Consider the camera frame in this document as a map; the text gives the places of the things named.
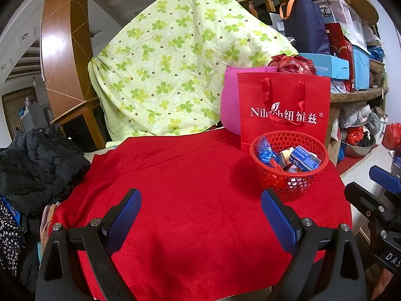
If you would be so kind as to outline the metal bowl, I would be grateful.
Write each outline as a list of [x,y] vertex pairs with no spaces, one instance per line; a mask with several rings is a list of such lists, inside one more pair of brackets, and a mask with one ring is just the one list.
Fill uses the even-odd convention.
[[367,147],[359,147],[350,145],[344,140],[341,141],[341,148],[344,151],[344,155],[350,158],[364,158],[374,147],[376,147],[376,143]]

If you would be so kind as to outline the orange wrapper with red net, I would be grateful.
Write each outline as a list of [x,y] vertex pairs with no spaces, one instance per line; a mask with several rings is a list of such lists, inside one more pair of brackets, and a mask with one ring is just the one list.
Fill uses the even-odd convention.
[[269,166],[277,171],[283,171],[282,166],[274,158],[270,159]]

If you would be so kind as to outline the clear plastic storage box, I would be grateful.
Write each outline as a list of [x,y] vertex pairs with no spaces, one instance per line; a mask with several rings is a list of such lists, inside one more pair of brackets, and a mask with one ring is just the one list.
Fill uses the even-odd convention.
[[327,23],[339,23],[344,36],[356,46],[367,50],[362,19],[345,0],[317,0],[315,3]]

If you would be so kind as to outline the green clover quilt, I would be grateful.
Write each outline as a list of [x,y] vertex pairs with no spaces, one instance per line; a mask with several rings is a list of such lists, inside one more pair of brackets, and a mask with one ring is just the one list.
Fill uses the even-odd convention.
[[227,67],[296,49],[235,0],[157,0],[88,64],[113,141],[203,132],[220,120]]

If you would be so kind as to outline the magenta pillow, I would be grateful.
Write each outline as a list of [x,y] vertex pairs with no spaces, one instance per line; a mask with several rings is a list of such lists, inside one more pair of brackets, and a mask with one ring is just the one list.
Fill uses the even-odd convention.
[[236,68],[227,66],[224,74],[224,87],[221,94],[220,118],[222,125],[233,132],[241,134],[239,85],[237,75],[239,73],[275,73],[277,67],[248,67]]

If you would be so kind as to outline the blue plastic bag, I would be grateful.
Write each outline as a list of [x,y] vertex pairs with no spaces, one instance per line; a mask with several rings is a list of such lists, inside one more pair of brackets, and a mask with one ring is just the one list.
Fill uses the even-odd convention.
[[275,167],[278,164],[278,154],[272,150],[268,139],[264,135],[256,143],[256,155],[259,161],[269,167]]

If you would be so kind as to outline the wooden pillar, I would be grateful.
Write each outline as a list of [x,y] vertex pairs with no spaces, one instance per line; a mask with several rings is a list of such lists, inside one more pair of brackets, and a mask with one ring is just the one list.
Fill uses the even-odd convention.
[[105,137],[94,110],[100,107],[88,74],[93,57],[88,23],[88,0],[45,0],[41,19],[42,72],[54,122],[84,119],[97,149]]

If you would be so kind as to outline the light blue shoe box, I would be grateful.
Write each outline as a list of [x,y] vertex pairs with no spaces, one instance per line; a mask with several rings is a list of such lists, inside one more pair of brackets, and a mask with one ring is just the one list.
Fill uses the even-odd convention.
[[316,74],[319,76],[335,80],[349,79],[348,60],[329,54],[300,53],[300,55],[313,62]]

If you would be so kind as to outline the red paper gift bag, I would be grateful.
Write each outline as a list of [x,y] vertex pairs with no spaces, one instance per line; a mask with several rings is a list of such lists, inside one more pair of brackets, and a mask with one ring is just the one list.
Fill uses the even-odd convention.
[[330,79],[294,73],[240,73],[241,149],[261,134],[291,130],[325,142]]

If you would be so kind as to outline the red bed cloth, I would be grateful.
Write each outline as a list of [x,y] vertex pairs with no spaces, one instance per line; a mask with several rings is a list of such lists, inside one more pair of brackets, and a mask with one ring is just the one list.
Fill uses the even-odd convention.
[[82,227],[136,188],[141,210],[112,259],[138,300],[218,300],[270,287],[291,255],[262,211],[257,165],[239,146],[224,129],[131,137],[93,158],[53,220]]

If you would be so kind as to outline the black jacket pile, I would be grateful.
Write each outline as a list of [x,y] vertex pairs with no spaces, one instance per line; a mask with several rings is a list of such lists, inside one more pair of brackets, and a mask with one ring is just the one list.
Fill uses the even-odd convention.
[[89,160],[58,125],[18,130],[1,149],[1,195],[22,215],[35,217],[45,206],[67,199],[89,168]]

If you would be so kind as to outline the red plastic mesh basket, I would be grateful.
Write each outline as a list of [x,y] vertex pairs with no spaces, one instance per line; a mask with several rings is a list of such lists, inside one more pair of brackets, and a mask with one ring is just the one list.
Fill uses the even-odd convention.
[[[316,154],[321,164],[317,169],[303,173],[289,173],[270,167],[258,158],[257,144],[262,138],[270,143],[274,152],[301,146]],[[322,172],[329,162],[328,151],[320,140],[309,134],[289,130],[266,132],[257,136],[249,146],[249,153],[257,165],[261,186],[273,190],[285,202],[297,200],[304,195],[315,176]]]

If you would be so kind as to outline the white orange medicine box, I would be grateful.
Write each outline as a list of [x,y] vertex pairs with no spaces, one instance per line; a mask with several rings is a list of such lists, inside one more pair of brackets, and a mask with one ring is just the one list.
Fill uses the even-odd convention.
[[293,147],[290,147],[288,149],[285,149],[283,151],[281,151],[278,154],[278,158],[279,158],[279,165],[284,169],[285,167],[288,167],[289,165],[291,165],[291,161],[289,159],[289,157],[291,156],[291,153],[294,151]]

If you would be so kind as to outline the red plastic bag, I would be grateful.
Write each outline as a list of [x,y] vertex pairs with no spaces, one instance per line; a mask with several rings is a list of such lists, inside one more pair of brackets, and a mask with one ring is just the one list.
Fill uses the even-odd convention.
[[269,67],[276,67],[277,72],[280,73],[294,73],[294,74],[307,74],[315,75],[316,69],[312,60],[307,59],[301,55],[288,56],[286,54],[279,54],[273,56]]

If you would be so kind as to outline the blue white medicine box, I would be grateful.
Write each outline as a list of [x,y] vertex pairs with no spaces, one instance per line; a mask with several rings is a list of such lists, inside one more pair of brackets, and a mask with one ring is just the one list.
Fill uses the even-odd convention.
[[289,156],[289,161],[301,172],[314,171],[320,167],[321,160],[302,146],[296,146]]

